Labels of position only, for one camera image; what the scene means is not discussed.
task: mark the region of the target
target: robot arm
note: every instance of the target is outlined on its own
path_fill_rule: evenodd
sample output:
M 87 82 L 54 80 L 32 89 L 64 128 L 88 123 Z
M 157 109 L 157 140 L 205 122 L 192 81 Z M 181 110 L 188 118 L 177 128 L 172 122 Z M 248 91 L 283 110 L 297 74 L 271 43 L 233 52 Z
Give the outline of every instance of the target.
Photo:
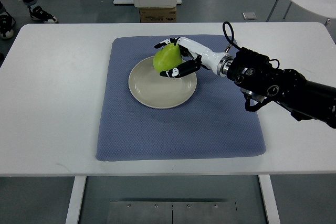
M 225 37 L 228 39 L 223 24 Z M 160 48 L 169 43 L 178 44 L 182 56 L 192 59 L 176 68 L 163 71 L 161 76 L 180 78 L 202 67 L 212 70 L 218 76 L 227 76 L 240 87 L 245 97 L 245 109 L 257 111 L 267 103 L 274 101 L 288 110 L 298 121 L 317 119 L 336 129 L 336 88 L 307 81 L 305 77 L 294 69 L 282 70 L 278 60 L 271 60 L 247 48 L 239 48 L 229 42 L 239 51 L 234 58 L 225 52 L 212 52 L 209 48 L 188 38 L 171 38 L 155 47 Z M 272 61 L 278 62 L 274 68 Z M 250 100 L 257 104 L 250 105 Z
M 170 38 L 154 47 L 160 48 L 170 43 L 178 44 L 181 55 L 184 57 L 189 56 L 192 59 L 178 65 L 174 69 L 162 71 L 160 73 L 161 76 L 180 78 L 199 70 L 201 67 L 208 70 L 211 69 L 214 74 L 219 76 L 224 76 L 222 68 L 233 60 L 233 57 L 227 52 L 212 52 L 202 44 L 185 37 Z

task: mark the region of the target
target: white robotic hand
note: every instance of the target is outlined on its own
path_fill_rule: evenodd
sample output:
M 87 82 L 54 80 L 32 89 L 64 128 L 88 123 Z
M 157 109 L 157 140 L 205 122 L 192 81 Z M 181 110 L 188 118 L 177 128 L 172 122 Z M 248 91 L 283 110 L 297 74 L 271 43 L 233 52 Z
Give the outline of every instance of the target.
M 192 59 L 173 69 L 162 71 L 160 73 L 161 76 L 180 78 L 196 72 L 201 66 L 205 69 L 211 69 L 216 75 L 225 76 L 230 63 L 233 61 L 233 57 L 227 52 L 212 52 L 204 45 L 186 37 L 170 38 L 160 42 L 154 47 L 160 48 L 170 43 L 179 46 L 182 56 L 189 56 Z

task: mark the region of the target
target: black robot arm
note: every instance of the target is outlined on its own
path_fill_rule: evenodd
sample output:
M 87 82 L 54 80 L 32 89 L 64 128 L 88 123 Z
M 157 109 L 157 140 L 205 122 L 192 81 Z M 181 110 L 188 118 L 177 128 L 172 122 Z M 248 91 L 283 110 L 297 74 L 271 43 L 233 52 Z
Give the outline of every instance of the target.
M 242 88 L 246 110 L 257 111 L 275 101 L 298 121 L 317 119 L 336 129 L 336 88 L 307 81 L 296 70 L 279 69 L 279 61 L 274 68 L 271 62 L 243 47 L 229 66 L 227 77 Z M 258 103 L 251 106 L 250 99 Z

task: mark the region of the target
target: chair leg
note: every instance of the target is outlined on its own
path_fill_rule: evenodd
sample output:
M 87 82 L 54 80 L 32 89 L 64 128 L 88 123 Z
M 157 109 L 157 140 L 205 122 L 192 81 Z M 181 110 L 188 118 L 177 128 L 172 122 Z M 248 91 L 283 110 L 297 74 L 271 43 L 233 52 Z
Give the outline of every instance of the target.
M 329 24 L 330 19 L 328 18 L 327 21 L 324 23 L 325 26 L 327 26 L 327 24 Z
M 290 6 L 292 5 L 292 1 L 289 3 L 289 6 L 288 6 L 288 8 L 287 8 L 287 10 L 286 10 L 286 13 L 285 13 L 285 15 L 284 15 L 284 17 L 283 17 L 283 19 L 285 19 L 286 18 L 286 16 L 287 16 L 287 13 L 288 13 L 288 11 L 289 11 L 289 8 L 290 8 Z
M 273 8 L 272 8 L 271 12 L 269 13 L 269 15 L 268 15 L 268 18 L 267 18 L 266 22 L 268 22 L 268 21 L 269 21 L 269 19 L 270 19 L 270 17 L 272 16 L 272 13 L 273 13 L 273 11 L 274 11 L 275 7 L 276 7 L 276 6 L 277 6 L 277 4 L 278 4 L 278 1 L 279 1 L 279 0 L 275 0 L 275 3 L 274 3 L 274 5 L 273 5 Z

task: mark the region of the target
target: blue mat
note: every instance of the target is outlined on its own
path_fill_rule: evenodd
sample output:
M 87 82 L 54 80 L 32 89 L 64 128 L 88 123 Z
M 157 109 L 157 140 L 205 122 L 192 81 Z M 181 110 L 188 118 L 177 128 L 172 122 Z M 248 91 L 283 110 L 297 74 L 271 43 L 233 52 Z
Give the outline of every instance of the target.
M 228 45 L 224 36 L 184 36 L 216 52 L 224 51 Z M 194 94 L 175 108 L 148 108 L 132 96 L 128 87 L 132 68 L 153 56 L 158 50 L 154 45 L 170 37 L 181 36 L 127 37 L 113 42 L 96 158 L 128 161 L 264 153 L 257 113 L 245 111 L 245 99 L 239 87 L 210 70 L 202 68 L 196 73 Z M 234 56 L 236 51 L 232 48 L 230 53 Z

